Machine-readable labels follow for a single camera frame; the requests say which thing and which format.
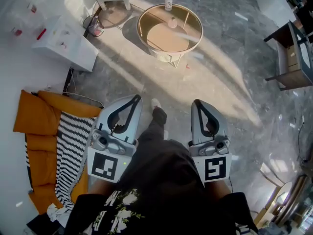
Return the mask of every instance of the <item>striped blanket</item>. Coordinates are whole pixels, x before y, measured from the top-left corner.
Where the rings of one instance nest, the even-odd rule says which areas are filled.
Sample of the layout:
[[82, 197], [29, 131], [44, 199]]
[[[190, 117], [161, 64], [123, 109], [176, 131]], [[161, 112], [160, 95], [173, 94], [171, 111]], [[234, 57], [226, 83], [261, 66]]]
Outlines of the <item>striped blanket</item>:
[[[68, 210], [74, 203], [71, 192], [79, 182], [87, 158], [89, 134], [96, 117], [76, 117], [62, 112], [57, 132], [57, 171], [55, 194]], [[29, 159], [26, 151], [26, 164], [29, 171]]]

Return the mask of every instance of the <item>forearm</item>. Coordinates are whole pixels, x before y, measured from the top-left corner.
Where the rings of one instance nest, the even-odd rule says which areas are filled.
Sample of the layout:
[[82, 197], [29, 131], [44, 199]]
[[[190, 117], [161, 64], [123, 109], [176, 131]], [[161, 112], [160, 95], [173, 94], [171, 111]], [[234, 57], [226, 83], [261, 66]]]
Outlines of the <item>forearm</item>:
[[113, 192], [114, 186], [114, 183], [102, 179], [97, 179], [97, 181], [94, 182], [89, 189], [88, 194], [101, 194], [108, 196]]
[[204, 183], [204, 187], [209, 198], [213, 200], [219, 200], [231, 193], [224, 180]]

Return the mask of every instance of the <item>round coffee table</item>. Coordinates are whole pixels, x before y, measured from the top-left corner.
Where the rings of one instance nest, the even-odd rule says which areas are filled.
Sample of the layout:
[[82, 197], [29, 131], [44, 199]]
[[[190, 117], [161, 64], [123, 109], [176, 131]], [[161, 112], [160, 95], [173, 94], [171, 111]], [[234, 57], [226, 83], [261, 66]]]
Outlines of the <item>round coffee table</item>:
[[181, 57], [199, 44], [203, 27], [188, 8], [173, 4], [172, 10], [166, 11], [165, 5], [159, 4], [142, 13], [137, 32], [151, 55], [163, 62], [173, 62], [177, 67]]

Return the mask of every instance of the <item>person's leg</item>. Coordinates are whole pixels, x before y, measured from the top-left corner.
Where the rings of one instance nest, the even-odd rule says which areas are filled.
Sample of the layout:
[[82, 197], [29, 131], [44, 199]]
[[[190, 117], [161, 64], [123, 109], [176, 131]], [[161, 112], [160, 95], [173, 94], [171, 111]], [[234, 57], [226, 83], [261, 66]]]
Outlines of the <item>person's leg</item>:
[[167, 115], [161, 108], [159, 101], [157, 101], [156, 99], [152, 99], [151, 105], [153, 108], [153, 119], [149, 124], [148, 129], [145, 130], [138, 138], [139, 143], [143, 141], [164, 139], [164, 125], [166, 123]]

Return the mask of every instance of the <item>black and white square marker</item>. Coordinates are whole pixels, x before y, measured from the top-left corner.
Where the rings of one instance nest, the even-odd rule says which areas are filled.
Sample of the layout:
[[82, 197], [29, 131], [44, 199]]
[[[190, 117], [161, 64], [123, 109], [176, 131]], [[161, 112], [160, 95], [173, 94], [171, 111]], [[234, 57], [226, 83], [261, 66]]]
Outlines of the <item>black and white square marker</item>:
[[226, 157], [206, 159], [205, 180], [213, 180], [226, 177]]
[[117, 158], [95, 152], [91, 173], [102, 178], [114, 180]]

